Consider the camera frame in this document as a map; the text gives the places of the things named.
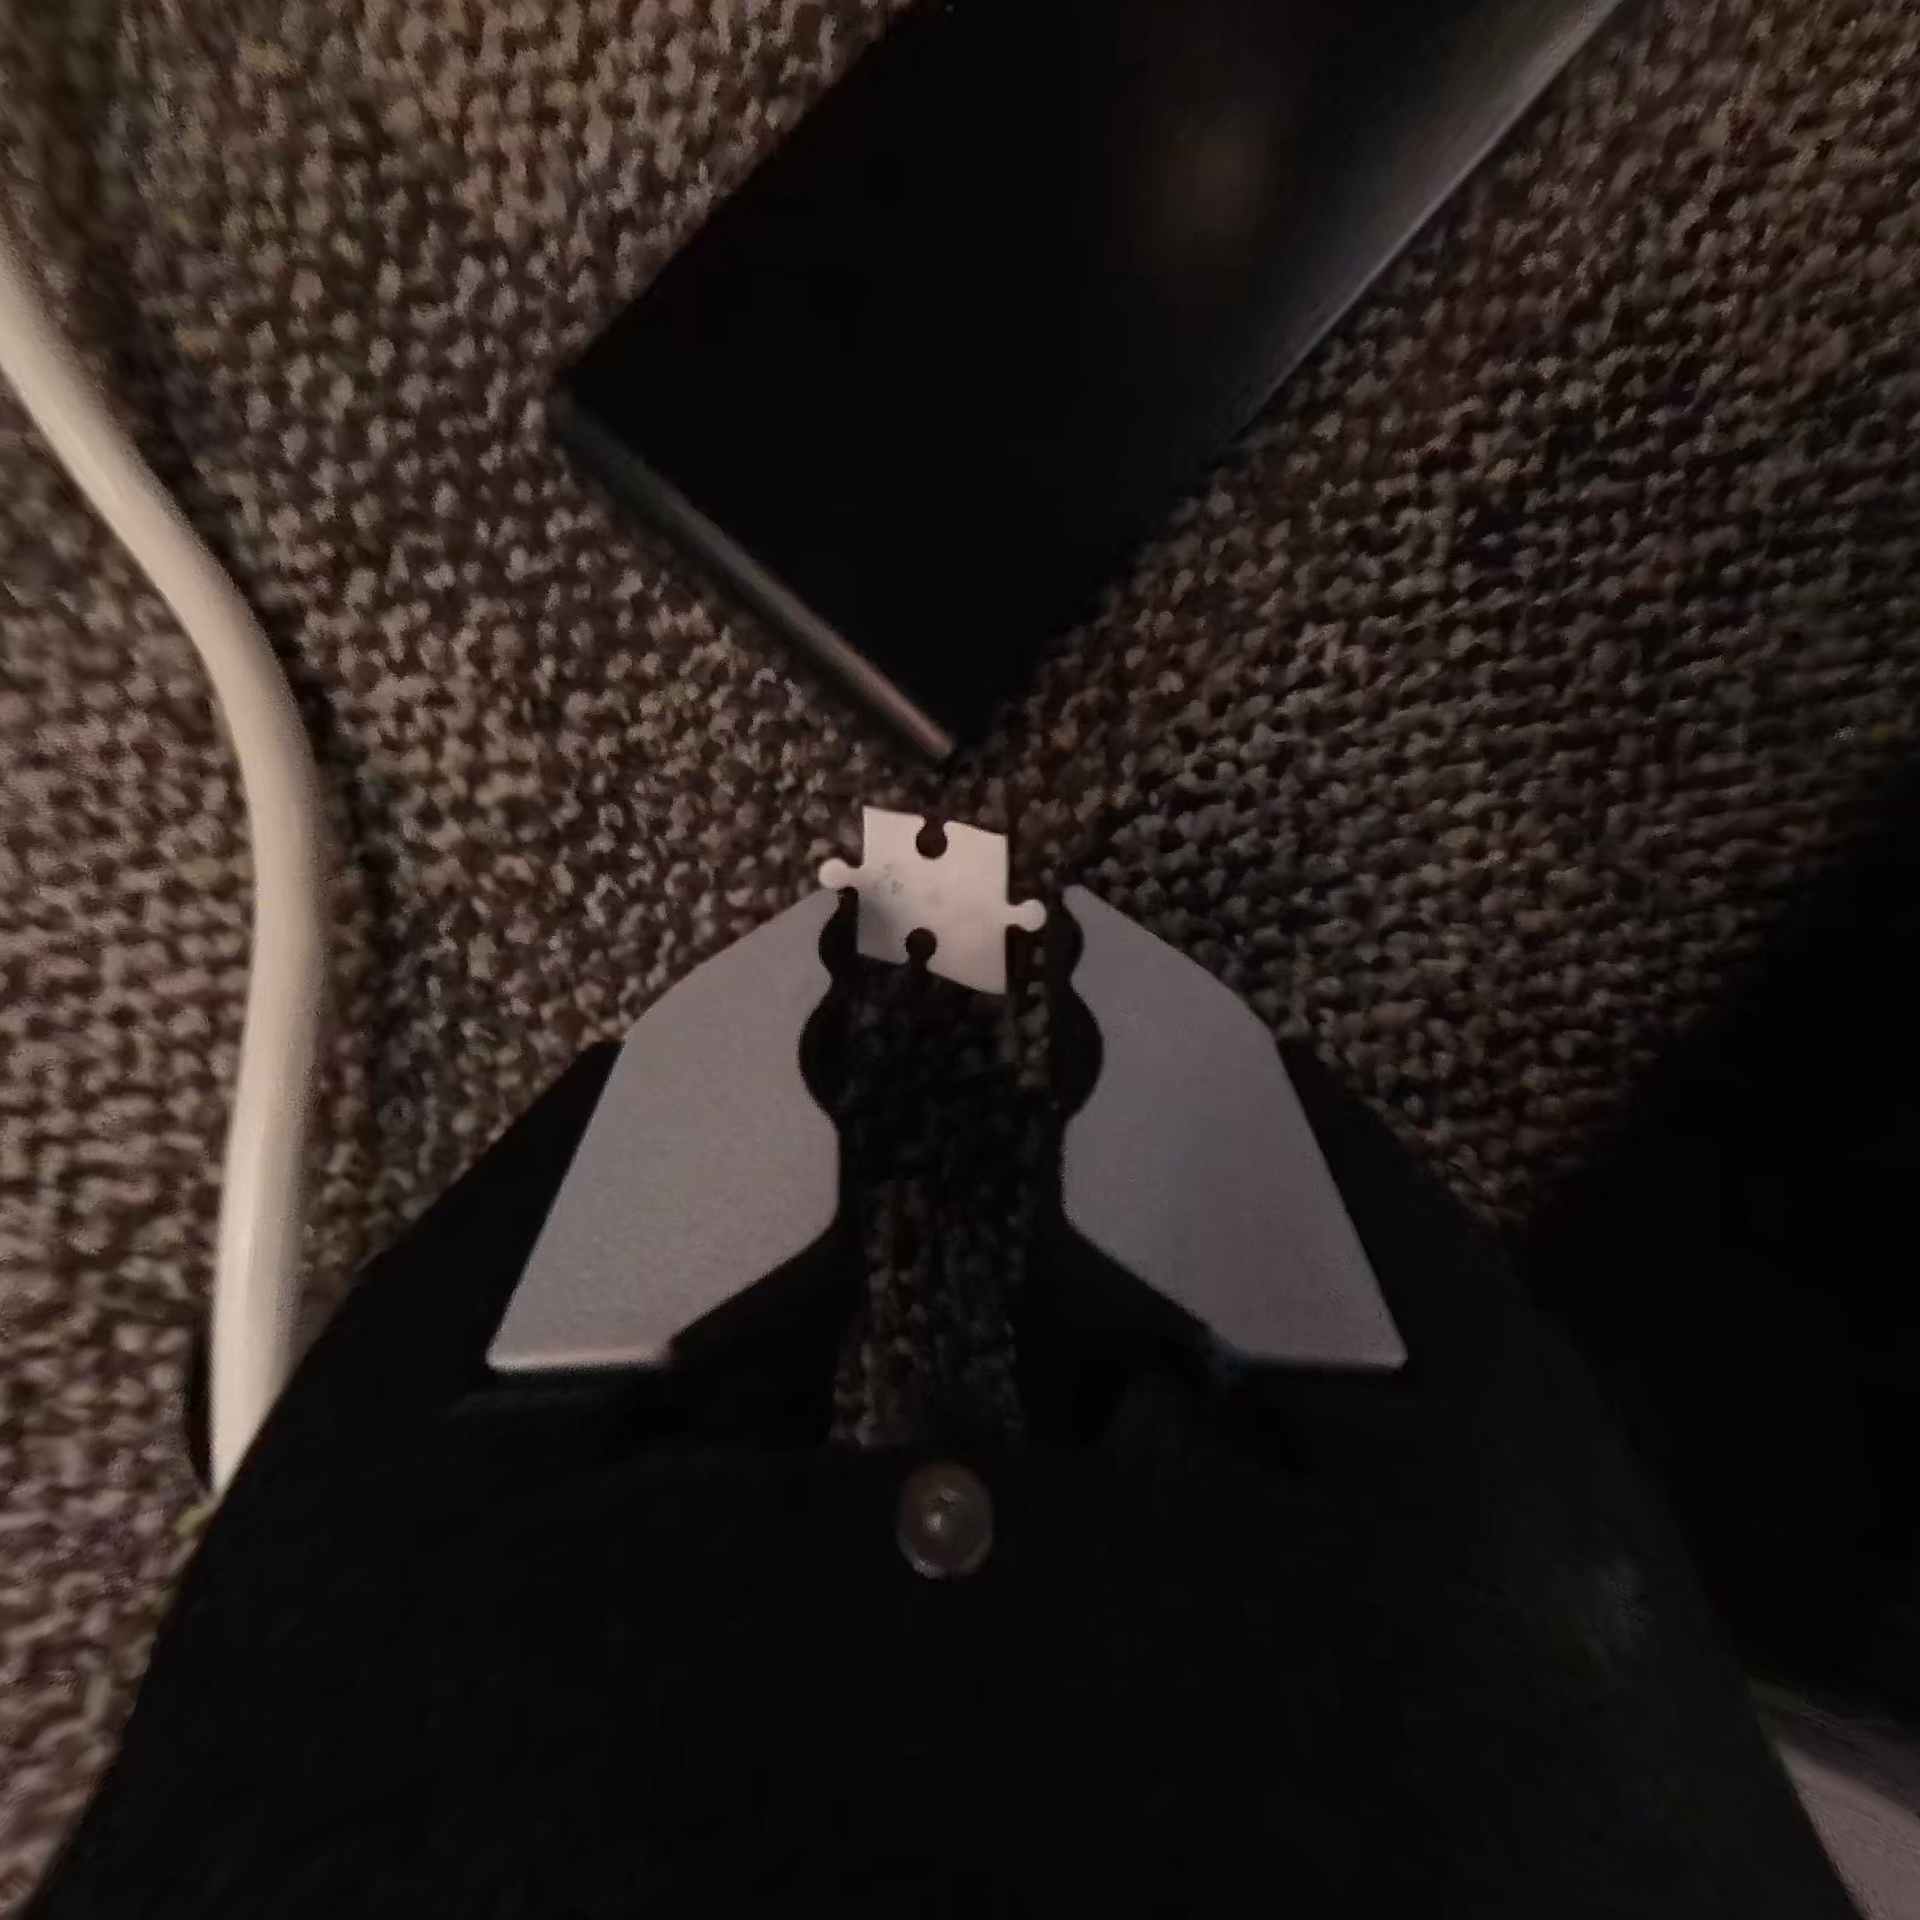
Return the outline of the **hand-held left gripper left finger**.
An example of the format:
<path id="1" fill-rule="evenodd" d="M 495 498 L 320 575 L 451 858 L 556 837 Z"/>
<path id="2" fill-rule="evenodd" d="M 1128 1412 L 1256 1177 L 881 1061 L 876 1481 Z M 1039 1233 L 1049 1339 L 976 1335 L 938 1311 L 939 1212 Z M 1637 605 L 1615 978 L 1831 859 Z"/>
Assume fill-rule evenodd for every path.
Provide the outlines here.
<path id="1" fill-rule="evenodd" d="M 808 1029 L 850 947 L 808 897 L 622 1040 L 487 1347 L 512 1381 L 614 1381 L 710 1431 L 822 1441 L 857 1262 Z"/>

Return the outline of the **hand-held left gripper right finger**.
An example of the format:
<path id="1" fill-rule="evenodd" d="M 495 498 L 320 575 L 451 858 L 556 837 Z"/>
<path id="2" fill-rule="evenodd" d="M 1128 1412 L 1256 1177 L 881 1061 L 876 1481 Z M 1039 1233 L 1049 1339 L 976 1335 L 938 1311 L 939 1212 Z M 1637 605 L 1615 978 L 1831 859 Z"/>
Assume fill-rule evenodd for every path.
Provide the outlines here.
<path id="1" fill-rule="evenodd" d="M 1299 1381 L 1402 1376 L 1404 1335 L 1262 1016 L 1086 887 L 1049 961 L 1037 1429 L 1092 1440 L 1152 1381 L 1234 1422 Z"/>

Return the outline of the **white puzzle piece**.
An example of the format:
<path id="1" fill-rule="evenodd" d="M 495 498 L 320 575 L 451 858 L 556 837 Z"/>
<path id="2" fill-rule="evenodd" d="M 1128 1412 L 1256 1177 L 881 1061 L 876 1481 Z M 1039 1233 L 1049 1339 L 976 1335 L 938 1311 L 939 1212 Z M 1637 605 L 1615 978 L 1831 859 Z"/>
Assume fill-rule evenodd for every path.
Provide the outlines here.
<path id="1" fill-rule="evenodd" d="M 908 966 L 909 939 L 931 937 L 927 972 L 974 995 L 1008 994 L 1008 937 L 1039 936 L 1041 901 L 1009 894 L 1005 836 L 947 825 L 939 851 L 925 851 L 922 815 L 866 806 L 860 858 L 834 856 L 819 868 L 829 892 L 857 894 L 857 952 L 876 964 Z"/>

